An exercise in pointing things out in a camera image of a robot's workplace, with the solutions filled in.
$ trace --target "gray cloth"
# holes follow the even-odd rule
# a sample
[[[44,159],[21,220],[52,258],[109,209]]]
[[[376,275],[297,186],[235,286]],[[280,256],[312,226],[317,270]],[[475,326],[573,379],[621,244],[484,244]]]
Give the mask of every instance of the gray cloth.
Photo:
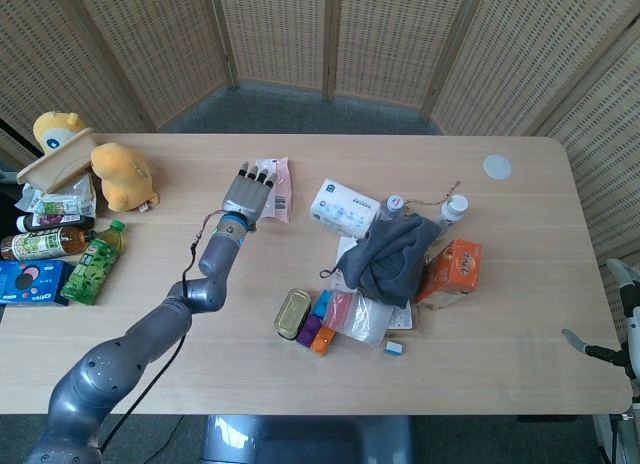
[[[367,236],[342,255],[336,268],[349,288],[404,308],[418,292],[427,248],[439,234],[440,226],[418,214],[376,220]]]

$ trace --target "robotic arm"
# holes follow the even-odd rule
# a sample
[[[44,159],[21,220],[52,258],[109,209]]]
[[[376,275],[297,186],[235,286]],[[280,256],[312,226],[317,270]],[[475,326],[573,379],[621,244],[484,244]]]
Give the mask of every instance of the robotic arm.
[[[226,214],[200,259],[205,277],[176,282],[164,302],[124,336],[98,344],[71,368],[51,394],[46,430],[27,464],[99,464],[104,418],[136,386],[146,366],[189,331],[193,314],[222,308],[231,266],[273,187],[274,176],[267,178],[266,170],[256,176],[257,167],[247,169],[244,163],[231,184],[222,207]]]

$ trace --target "purple box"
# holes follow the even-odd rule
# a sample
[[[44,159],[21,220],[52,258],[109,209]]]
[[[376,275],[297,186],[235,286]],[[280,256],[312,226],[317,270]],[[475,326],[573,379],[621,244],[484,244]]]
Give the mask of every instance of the purple box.
[[[311,343],[316,338],[318,331],[322,327],[322,319],[313,314],[309,314],[304,321],[304,325],[296,337],[296,341],[302,344],[304,347],[311,347]]]

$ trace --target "green tea bottle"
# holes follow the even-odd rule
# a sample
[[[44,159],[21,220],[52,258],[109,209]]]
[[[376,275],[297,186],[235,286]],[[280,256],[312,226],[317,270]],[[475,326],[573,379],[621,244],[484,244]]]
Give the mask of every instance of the green tea bottle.
[[[80,262],[62,288],[62,296],[83,304],[93,304],[111,267],[123,247],[124,224],[117,219],[89,243]]]

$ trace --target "small bottle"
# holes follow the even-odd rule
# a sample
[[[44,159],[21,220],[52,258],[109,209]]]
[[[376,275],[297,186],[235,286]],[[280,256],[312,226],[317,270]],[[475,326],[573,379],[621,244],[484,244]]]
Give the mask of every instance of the small bottle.
[[[124,223],[114,219],[106,231],[100,232],[82,254],[60,295],[83,304],[93,304],[107,274],[123,247]]]
[[[389,221],[404,214],[404,198],[398,194],[390,195],[380,203],[379,219]]]
[[[7,261],[68,256],[84,251],[94,237],[95,232],[83,231],[75,227],[27,232],[2,239],[0,254]]]
[[[456,222],[463,218],[465,212],[469,209],[469,200],[462,194],[454,194],[440,208],[438,216],[438,224],[440,225],[441,237]]]
[[[16,221],[16,227],[20,232],[46,231],[47,229],[57,229],[58,227],[73,226],[78,229],[92,229],[93,217],[80,215],[49,215],[31,214],[20,216]]]

